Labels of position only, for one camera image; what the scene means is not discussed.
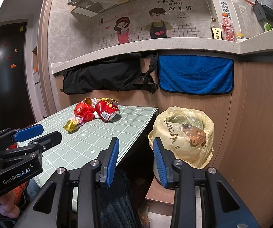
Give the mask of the person's left hand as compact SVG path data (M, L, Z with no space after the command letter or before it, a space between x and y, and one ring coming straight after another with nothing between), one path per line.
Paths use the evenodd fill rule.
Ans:
M0 197L0 214L8 218L18 218L20 209L14 204L15 194L11 190Z

